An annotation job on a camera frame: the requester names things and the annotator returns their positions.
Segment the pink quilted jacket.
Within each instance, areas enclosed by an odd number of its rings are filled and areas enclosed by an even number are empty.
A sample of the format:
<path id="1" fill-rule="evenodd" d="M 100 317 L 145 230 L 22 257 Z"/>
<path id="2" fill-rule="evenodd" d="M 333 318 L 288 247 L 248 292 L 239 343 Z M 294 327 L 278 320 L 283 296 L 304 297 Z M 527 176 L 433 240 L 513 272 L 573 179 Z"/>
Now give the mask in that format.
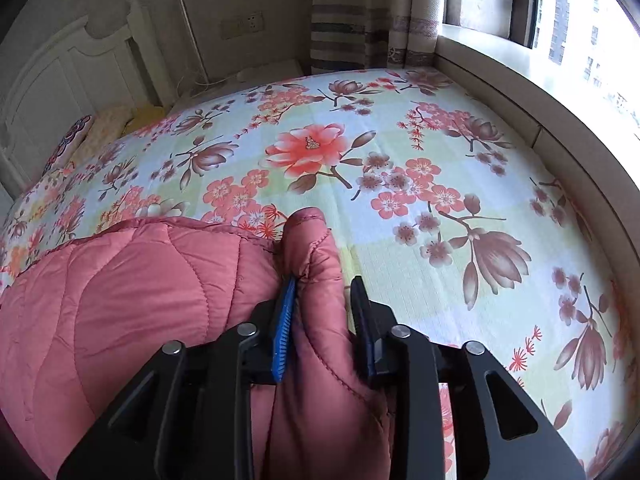
<path id="1" fill-rule="evenodd" d="M 49 252 L 1 296 L 1 411 L 53 478 L 140 367 L 173 339 L 215 340 L 299 280 L 295 354 L 252 394 L 254 460 L 269 479 L 385 479 L 389 396 L 354 365 L 340 255 L 318 208 L 277 242 L 191 219 L 136 219 Z"/>

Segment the floral bed sheet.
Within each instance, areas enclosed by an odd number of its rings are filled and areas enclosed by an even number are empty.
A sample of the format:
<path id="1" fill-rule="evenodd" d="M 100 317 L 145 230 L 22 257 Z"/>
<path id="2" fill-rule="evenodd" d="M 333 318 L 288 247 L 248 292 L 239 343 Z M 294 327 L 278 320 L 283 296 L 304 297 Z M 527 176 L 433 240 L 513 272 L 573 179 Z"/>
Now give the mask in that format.
<path id="1" fill-rule="evenodd" d="M 1 231 L 1 296 L 40 258 L 136 219 L 282 238 L 318 208 L 344 281 L 432 341 L 475 339 L 599 479 L 638 422 L 625 300 L 576 198 L 436 70 L 268 84 L 168 115 L 55 169 Z"/>

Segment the white window sill ledge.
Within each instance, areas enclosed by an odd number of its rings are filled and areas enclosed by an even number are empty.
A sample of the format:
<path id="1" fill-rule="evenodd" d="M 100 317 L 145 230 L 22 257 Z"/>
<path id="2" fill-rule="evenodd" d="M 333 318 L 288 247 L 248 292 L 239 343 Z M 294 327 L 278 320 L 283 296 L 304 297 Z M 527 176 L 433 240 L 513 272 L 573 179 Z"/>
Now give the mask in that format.
<path id="1" fill-rule="evenodd" d="M 454 25 L 435 65 L 514 128 L 586 215 L 617 277 L 639 283 L 639 142 L 579 82 L 526 47 Z"/>

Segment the colourful patterned pillow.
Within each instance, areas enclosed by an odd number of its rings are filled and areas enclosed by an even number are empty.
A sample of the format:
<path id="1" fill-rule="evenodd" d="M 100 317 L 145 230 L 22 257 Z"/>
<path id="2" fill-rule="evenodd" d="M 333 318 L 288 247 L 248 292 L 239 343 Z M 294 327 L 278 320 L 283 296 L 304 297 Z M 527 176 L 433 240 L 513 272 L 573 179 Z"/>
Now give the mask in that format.
<path id="1" fill-rule="evenodd" d="M 45 174 L 52 169 L 64 168 L 67 165 L 78 146 L 85 140 L 93 123 L 94 116 L 85 115 L 70 126 L 44 165 L 43 172 Z"/>

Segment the yellow pillow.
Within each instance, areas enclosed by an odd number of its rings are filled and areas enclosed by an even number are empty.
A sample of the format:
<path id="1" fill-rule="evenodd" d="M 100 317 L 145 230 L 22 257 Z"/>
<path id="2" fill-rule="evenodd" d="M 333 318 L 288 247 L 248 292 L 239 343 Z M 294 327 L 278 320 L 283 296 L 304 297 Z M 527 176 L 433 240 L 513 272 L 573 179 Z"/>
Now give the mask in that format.
<path id="1" fill-rule="evenodd" d="M 126 123 L 122 136 L 128 136 L 141 128 L 152 126 L 165 117 L 166 113 L 161 106 L 145 106 L 137 108 L 134 116 Z"/>

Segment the cream textured pillow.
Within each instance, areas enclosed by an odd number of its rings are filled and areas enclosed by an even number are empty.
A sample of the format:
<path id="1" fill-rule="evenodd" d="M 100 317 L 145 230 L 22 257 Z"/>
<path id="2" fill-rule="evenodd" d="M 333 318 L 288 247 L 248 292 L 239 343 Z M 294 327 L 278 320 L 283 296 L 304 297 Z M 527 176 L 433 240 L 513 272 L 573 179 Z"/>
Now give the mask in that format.
<path id="1" fill-rule="evenodd" d="M 78 168 L 88 159 L 99 154 L 107 144 L 114 142 L 122 135 L 125 126 L 133 117 L 134 113 L 128 106 L 114 106 L 99 112 L 85 139 L 74 151 L 70 162 Z"/>

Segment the white bedside table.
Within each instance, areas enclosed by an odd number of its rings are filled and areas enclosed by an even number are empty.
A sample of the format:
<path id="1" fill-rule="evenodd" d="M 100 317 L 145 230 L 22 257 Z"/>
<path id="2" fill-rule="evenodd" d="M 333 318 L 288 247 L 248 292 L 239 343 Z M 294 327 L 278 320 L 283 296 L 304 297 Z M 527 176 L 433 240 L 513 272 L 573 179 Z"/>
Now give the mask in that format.
<path id="1" fill-rule="evenodd" d="M 244 68 L 216 82 L 194 82 L 193 86 L 183 92 L 169 112 L 169 115 L 182 112 L 212 99 L 228 96 L 247 89 L 255 89 L 266 84 L 303 76 L 299 62 L 285 60 L 266 65 Z"/>

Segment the white wooden headboard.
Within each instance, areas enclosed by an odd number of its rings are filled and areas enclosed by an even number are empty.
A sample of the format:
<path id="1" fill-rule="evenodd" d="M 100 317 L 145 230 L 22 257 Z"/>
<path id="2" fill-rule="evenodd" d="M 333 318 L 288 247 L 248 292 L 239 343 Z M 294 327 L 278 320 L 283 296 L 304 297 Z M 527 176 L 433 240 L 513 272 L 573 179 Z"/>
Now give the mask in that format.
<path id="1" fill-rule="evenodd" d="M 126 23 L 94 38 L 83 16 L 50 37 L 18 73 L 1 109 L 1 167 L 23 192 L 76 119 L 116 105 L 177 101 L 149 10 L 127 0 Z"/>

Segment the patterned beige curtain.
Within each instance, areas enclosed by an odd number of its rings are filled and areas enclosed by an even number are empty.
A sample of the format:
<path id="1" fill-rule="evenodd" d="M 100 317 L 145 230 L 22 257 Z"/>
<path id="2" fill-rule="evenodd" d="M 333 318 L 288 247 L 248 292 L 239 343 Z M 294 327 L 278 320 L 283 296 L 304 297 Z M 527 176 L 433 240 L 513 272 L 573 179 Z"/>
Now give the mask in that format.
<path id="1" fill-rule="evenodd" d="M 314 73 L 432 64 L 446 0 L 311 0 Z"/>

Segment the wall power socket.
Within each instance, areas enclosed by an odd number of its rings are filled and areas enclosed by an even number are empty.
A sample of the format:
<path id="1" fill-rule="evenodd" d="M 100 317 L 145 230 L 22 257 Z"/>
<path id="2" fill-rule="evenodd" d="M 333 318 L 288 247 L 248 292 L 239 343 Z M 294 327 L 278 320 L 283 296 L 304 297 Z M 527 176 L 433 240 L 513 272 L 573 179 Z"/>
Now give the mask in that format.
<path id="1" fill-rule="evenodd" d="M 220 38 L 229 40 L 250 34 L 257 34 L 265 29 L 264 14 L 262 11 L 237 15 L 233 18 L 224 18 L 220 22 Z"/>

